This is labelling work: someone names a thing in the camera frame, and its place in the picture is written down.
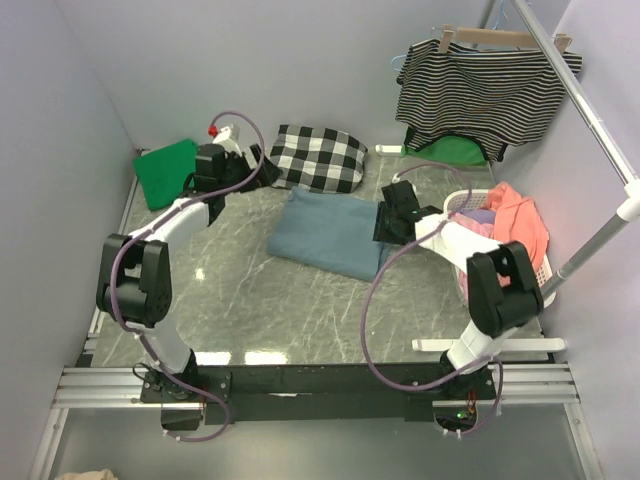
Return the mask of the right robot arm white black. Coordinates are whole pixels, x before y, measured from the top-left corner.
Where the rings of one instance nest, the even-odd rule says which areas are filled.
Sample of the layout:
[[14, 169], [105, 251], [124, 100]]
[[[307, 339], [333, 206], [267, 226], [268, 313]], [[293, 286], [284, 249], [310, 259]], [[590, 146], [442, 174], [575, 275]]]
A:
[[368, 309], [363, 309], [360, 340], [372, 373], [397, 390], [427, 391], [458, 375], [469, 375], [496, 358], [505, 341], [542, 312], [544, 300], [521, 243], [500, 243], [456, 223], [453, 213], [427, 211], [406, 180], [385, 186], [382, 194], [374, 238], [403, 247], [380, 268], [372, 288], [377, 287], [387, 268], [418, 246], [444, 258], [466, 275], [470, 321], [444, 353], [446, 375], [427, 384], [403, 385], [383, 376], [366, 346]]

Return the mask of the blue t shirt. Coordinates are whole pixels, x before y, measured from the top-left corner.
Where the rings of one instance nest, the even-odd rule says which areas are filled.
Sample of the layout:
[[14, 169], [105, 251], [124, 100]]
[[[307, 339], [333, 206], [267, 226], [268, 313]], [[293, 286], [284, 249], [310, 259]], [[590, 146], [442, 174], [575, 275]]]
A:
[[295, 187], [269, 239], [268, 254], [365, 282], [376, 277], [389, 246], [373, 239], [377, 204], [350, 195]]

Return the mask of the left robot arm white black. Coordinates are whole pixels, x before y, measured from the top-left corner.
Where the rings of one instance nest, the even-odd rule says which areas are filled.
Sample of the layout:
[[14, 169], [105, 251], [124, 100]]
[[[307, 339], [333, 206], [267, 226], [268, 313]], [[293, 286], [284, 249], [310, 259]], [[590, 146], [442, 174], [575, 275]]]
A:
[[268, 187], [278, 176], [258, 144], [244, 151], [233, 141], [201, 145], [182, 192], [163, 214], [128, 235], [105, 240], [96, 305], [137, 337], [159, 377], [195, 385], [199, 376], [195, 353], [169, 317], [171, 256], [218, 219], [227, 195]]

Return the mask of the black white checkered shirt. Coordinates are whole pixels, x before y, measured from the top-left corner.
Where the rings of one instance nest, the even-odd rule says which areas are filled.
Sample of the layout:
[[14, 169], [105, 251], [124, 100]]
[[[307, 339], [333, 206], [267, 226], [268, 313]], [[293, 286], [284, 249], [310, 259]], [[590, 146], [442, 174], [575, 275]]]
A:
[[364, 177], [367, 146], [331, 128], [282, 124], [269, 160], [281, 172], [275, 188], [350, 194]]

